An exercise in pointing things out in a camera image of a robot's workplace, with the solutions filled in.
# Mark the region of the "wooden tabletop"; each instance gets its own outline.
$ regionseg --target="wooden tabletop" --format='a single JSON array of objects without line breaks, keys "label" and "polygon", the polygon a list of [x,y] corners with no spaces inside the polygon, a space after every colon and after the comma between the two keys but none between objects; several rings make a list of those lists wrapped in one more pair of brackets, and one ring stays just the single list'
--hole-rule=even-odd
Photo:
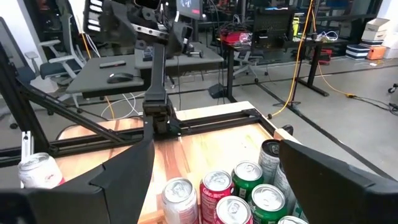
[{"label": "wooden tabletop", "polygon": [[[250,108],[254,108],[253,105],[245,101],[178,111],[177,117],[185,120],[231,113]],[[123,130],[141,127],[142,121],[139,119],[123,119],[102,122],[100,125],[113,130]],[[81,126],[74,126],[64,130],[60,135],[60,139],[89,134],[93,133]],[[139,223],[164,222],[161,194],[166,181],[169,179],[186,177],[192,182],[198,192],[200,180],[207,172],[215,169],[223,169],[231,172],[239,161],[250,160],[257,162],[261,143],[266,139],[272,138],[273,136],[264,130],[260,124],[250,124],[237,128],[155,142],[152,180],[141,211]],[[283,129],[278,129],[275,132],[275,138],[289,138],[295,141]],[[120,147],[61,157],[57,159],[57,164],[65,180],[68,181],[107,161],[127,148]]]}]

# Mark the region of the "white box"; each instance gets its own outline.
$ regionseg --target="white box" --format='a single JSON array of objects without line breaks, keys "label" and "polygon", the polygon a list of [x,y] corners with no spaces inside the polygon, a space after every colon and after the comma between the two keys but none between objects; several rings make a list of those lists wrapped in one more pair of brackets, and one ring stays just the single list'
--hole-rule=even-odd
[{"label": "white box", "polygon": [[386,58],[386,59],[398,58],[398,49],[391,49],[391,48],[387,47],[383,58]]},{"label": "white box", "polygon": [[398,32],[388,34],[382,45],[391,49],[398,49]]},{"label": "white box", "polygon": [[366,24],[363,40],[384,40],[389,28],[389,19],[375,18]]}]

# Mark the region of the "cable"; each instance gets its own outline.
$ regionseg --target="cable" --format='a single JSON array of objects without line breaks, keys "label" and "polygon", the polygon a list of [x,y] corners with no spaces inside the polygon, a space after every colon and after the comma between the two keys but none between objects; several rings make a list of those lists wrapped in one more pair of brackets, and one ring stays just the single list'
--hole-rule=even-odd
[{"label": "cable", "polygon": [[[144,94],[144,93],[141,93],[141,94],[138,94],[137,96],[134,96],[132,93],[130,93],[130,95],[132,96],[132,97],[130,97],[130,98],[127,98],[127,97],[125,96],[125,94],[123,94],[124,99],[121,99],[121,100],[115,101],[115,102],[113,102],[113,103],[110,103],[110,104],[102,111],[101,116],[104,115],[105,111],[106,111],[108,108],[112,108],[112,106],[115,105],[116,103],[120,103],[120,102],[123,102],[123,101],[127,101],[127,103],[128,103],[128,104],[130,105],[130,107],[131,107],[131,111],[130,111],[127,115],[124,115],[124,116],[122,116],[122,117],[120,117],[120,118],[115,118],[115,117],[113,117],[112,119],[109,119],[110,121],[116,121],[116,120],[119,120],[119,119],[130,118],[130,117],[132,117],[132,116],[130,116],[130,114],[132,114],[133,112],[136,112],[136,113],[139,115],[139,112],[136,110],[136,97],[142,96],[143,94]],[[131,100],[131,99],[134,100],[134,104],[133,104],[133,105],[130,103],[130,100]]]},{"label": "cable", "polygon": [[177,76],[178,76],[178,97],[180,98],[180,105],[178,110],[181,110],[181,84],[180,84],[180,59],[177,56]]},{"label": "cable", "polygon": [[308,7],[308,12],[307,12],[307,18],[305,19],[305,25],[304,25],[303,34],[302,34],[302,36],[301,36],[300,43],[298,44],[296,65],[295,65],[295,68],[294,68],[293,80],[292,80],[292,84],[291,84],[291,86],[290,86],[289,96],[287,97],[287,100],[286,100],[285,105],[284,105],[279,111],[277,111],[277,112],[275,112],[275,113],[273,113],[273,114],[268,114],[268,119],[272,119],[273,116],[278,115],[280,112],[282,112],[282,111],[286,108],[286,106],[289,104],[290,97],[292,97],[293,87],[294,87],[294,82],[295,82],[295,77],[296,77],[297,68],[298,68],[298,65],[299,65],[299,58],[300,58],[301,45],[303,44],[304,38],[307,38],[307,36],[306,36],[306,31],[307,31],[308,19],[310,18],[310,14],[311,14],[312,2],[313,2],[313,0],[310,1],[310,6]]},{"label": "cable", "polygon": [[[220,37],[220,50],[221,50],[221,55],[222,55],[222,57],[224,57],[223,43],[222,43],[222,40],[221,40],[220,17],[218,16],[218,10],[217,10],[216,4],[214,4],[213,0],[209,0],[209,2],[212,3],[212,5],[214,6],[214,9],[215,9],[215,11],[216,11],[216,15],[217,15],[217,26],[218,26],[218,35],[219,35],[219,37]],[[223,78],[223,80],[222,80],[222,86],[223,86],[223,87],[222,87],[222,88],[224,88],[224,66],[225,66],[225,60],[223,60],[223,69],[221,70],[222,78]],[[225,104],[224,90],[223,90],[223,103]]]},{"label": "cable", "polygon": [[[316,25],[315,25],[315,24],[316,24],[316,23],[315,23],[315,13],[314,13],[313,10],[312,10],[312,13],[311,13],[311,14],[312,14],[312,21],[313,21],[314,31],[316,32],[316,31],[317,31],[317,27],[316,27]],[[389,111],[391,114],[393,114],[393,115],[395,115],[395,116],[398,116],[398,105],[395,105],[395,104],[393,104],[393,103],[387,104],[387,103],[385,103],[385,102],[383,102],[383,101],[380,101],[380,100],[375,100],[375,99],[367,98],[367,97],[363,97],[363,96],[357,96],[357,95],[355,95],[355,94],[353,94],[353,93],[346,93],[346,92],[344,92],[344,91],[337,90],[337,89],[334,88],[331,84],[329,84],[329,82],[325,79],[325,76],[324,76],[323,73],[322,73],[321,65],[320,65],[319,62],[318,62],[318,68],[319,68],[319,72],[320,72],[320,75],[321,75],[323,81],[325,81],[325,83],[326,83],[332,90],[334,90],[335,92],[341,93],[341,94],[345,95],[345,96],[346,96],[347,98],[349,98],[349,99],[358,100],[358,101],[362,101],[362,102],[364,102],[364,103],[368,103],[368,104],[373,105],[373,106],[375,106],[375,107],[378,107],[378,108],[380,108],[380,109],[382,109],[382,110]],[[383,105],[383,106],[378,105],[378,104],[376,104],[376,103],[372,103],[371,101],[380,103],[380,104]]]}]

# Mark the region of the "desk leg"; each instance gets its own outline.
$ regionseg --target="desk leg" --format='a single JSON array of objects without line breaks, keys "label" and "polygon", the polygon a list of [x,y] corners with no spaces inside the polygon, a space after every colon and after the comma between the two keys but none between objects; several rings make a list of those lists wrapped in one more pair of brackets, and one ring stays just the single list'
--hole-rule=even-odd
[{"label": "desk leg", "polygon": [[227,81],[226,81],[226,96],[231,103],[237,102],[232,95],[233,79],[234,79],[234,50],[232,47],[228,47],[228,70],[227,70]]},{"label": "desk leg", "polygon": [[298,78],[297,81],[300,84],[310,88],[311,90],[321,94],[322,96],[329,96],[329,93],[327,93],[327,92],[325,92],[325,91],[321,90],[320,88],[318,88],[318,87],[313,85],[313,80],[314,80],[315,74],[317,72],[319,57],[321,56],[321,51],[322,51],[322,46],[321,45],[317,45],[315,47],[315,53],[314,53],[314,56],[312,58],[310,74],[308,75],[307,82],[302,80],[301,78]]}]

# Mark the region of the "sprite can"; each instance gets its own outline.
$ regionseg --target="sprite can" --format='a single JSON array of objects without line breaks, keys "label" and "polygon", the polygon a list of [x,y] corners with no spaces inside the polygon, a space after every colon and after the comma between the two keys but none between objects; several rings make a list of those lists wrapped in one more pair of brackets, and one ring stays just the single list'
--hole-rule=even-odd
[{"label": "sprite can", "polygon": [[263,182],[261,167],[255,162],[242,161],[232,171],[235,196],[248,200],[255,186]]},{"label": "sprite can", "polygon": [[277,224],[287,213],[285,196],[270,184],[255,187],[248,204],[255,224]]}]

